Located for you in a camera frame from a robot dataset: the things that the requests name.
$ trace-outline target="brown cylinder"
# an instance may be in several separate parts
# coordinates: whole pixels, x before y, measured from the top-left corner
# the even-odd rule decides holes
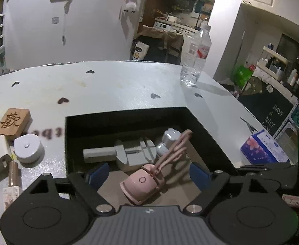
[[[18,185],[18,163],[9,162],[9,187]]]

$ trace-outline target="plastic water bottle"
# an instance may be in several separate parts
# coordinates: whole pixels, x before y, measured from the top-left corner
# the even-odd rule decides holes
[[[181,60],[180,81],[194,86],[205,66],[206,58],[212,42],[209,37],[210,26],[203,23],[199,33],[193,35],[186,54]]]

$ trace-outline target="pink appliance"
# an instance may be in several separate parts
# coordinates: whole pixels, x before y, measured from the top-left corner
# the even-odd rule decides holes
[[[178,161],[184,155],[187,149],[184,145],[190,139],[191,134],[191,130],[184,131],[155,165],[146,164],[122,181],[120,187],[125,196],[134,204],[141,205],[157,193],[165,184],[162,168]]]

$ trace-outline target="white table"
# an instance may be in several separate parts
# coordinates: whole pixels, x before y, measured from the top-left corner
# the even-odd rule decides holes
[[[263,126],[205,73],[198,88],[181,85],[180,69],[167,63],[98,61],[33,67],[0,76],[0,119],[8,108],[28,108],[33,118],[28,132],[38,131],[45,147],[39,165],[26,168],[19,164],[22,188],[41,173],[50,172],[54,178],[66,176],[66,116],[106,111],[187,106],[235,167],[249,164],[240,147],[251,132],[240,117],[257,130]],[[160,98],[151,98],[152,93]],[[58,104],[62,97],[69,102]],[[0,181],[0,216],[2,188],[7,185],[8,178]]]

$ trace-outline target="wooden block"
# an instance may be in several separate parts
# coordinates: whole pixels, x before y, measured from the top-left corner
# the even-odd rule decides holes
[[[18,138],[29,119],[30,112],[28,109],[8,109],[0,121],[0,135],[4,135],[8,140]]]

